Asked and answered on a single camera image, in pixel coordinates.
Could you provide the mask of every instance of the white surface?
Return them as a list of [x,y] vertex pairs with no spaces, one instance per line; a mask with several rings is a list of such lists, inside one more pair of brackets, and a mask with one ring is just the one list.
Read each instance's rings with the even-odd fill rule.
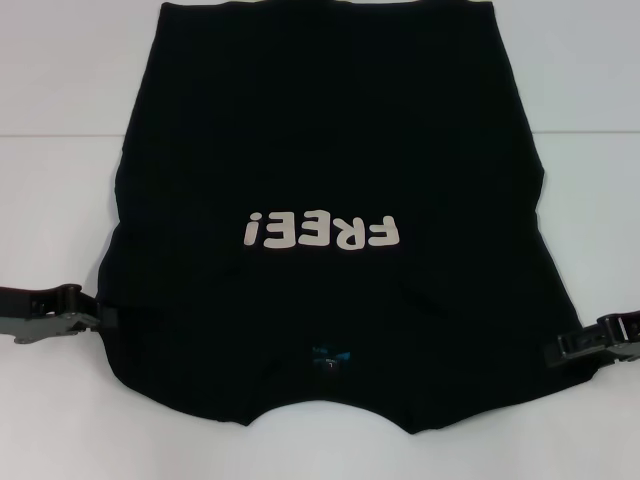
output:
[[[0,2],[0,134],[123,134],[161,3]],[[639,2],[494,3],[533,130],[640,130]]]
[[[535,129],[640,129],[637,3],[496,4]],[[71,135],[0,138],[0,285],[95,293],[122,138],[80,135],[126,128],[158,5],[0,2],[0,134]],[[536,143],[541,230],[581,318],[640,308],[640,134]],[[0,479],[630,480],[638,407],[640,362],[416,436],[323,402],[244,428],[128,390],[95,334],[28,347],[0,336]]]

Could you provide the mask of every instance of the black fabric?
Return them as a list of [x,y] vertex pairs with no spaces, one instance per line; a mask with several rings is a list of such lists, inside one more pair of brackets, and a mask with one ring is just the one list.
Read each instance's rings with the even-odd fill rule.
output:
[[[580,326],[542,179],[491,4],[164,4],[100,270],[109,362],[193,415],[329,400],[412,433],[586,381],[542,356]],[[300,242],[316,210],[327,246]],[[273,212],[295,246],[264,245]],[[366,243],[342,248],[355,218]]]

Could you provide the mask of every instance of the printed logo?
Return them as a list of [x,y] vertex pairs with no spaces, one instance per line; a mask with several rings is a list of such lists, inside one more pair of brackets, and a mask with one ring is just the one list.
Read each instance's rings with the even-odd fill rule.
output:
[[[266,248],[292,248],[299,243],[315,247],[326,247],[331,243],[331,214],[325,210],[311,210],[304,212],[304,217],[309,219],[302,223],[303,230],[314,231],[314,235],[302,234],[296,240],[295,217],[293,212],[271,212],[267,223],[268,233],[274,233],[279,237],[267,237],[264,240]],[[251,221],[247,224],[244,233],[244,244],[253,246],[260,231],[261,213],[252,213]],[[340,229],[336,238],[336,244],[342,250],[361,250],[365,246],[366,229],[361,218],[354,218],[353,225],[341,218],[334,218],[333,225]],[[387,215],[382,218],[382,225],[369,225],[372,236],[368,243],[372,247],[384,247],[400,243],[400,236],[393,217]]]
[[351,360],[351,352],[338,353],[332,345],[312,347],[312,362],[316,369],[328,374],[346,370]]

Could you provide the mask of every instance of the white lettering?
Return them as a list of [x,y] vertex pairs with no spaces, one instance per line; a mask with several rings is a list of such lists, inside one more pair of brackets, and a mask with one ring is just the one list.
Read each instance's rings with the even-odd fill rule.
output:
[[249,218],[254,221],[247,223],[247,229],[244,232],[244,244],[251,246],[256,243],[256,237],[258,236],[258,227],[260,227],[258,220],[262,218],[262,214],[257,212],[252,213]]
[[313,245],[316,247],[326,247],[331,243],[331,214],[324,210],[312,210],[304,212],[305,218],[317,218],[317,222],[303,222],[302,228],[305,230],[316,230],[318,235],[300,235],[298,243],[301,245]]
[[[341,218],[336,218],[333,224],[342,231],[338,234],[336,243],[343,250],[360,250],[364,248],[365,230],[364,222],[361,218],[353,219],[353,227]],[[351,237],[354,237],[354,244],[351,245],[347,242]]]
[[384,233],[384,237],[371,237],[369,245],[372,247],[382,247],[385,245],[397,245],[400,243],[400,235],[396,228],[396,222],[393,217],[386,216],[382,219],[382,225],[370,225],[369,230],[373,233]]
[[264,246],[267,248],[291,248],[296,244],[296,226],[293,212],[272,212],[271,220],[282,220],[280,223],[267,224],[267,231],[281,232],[282,238],[267,238]]

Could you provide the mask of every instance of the white background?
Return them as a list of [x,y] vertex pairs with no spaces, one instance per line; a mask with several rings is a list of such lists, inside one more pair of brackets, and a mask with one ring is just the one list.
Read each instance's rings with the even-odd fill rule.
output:
[[[0,1],[0,285],[95,293],[160,3]],[[640,309],[640,4],[494,3],[547,171],[540,228],[569,294],[585,324]],[[640,475],[640,362],[410,436],[324,402],[248,428],[189,417],[122,386],[96,334],[12,340],[0,337],[0,479]]]

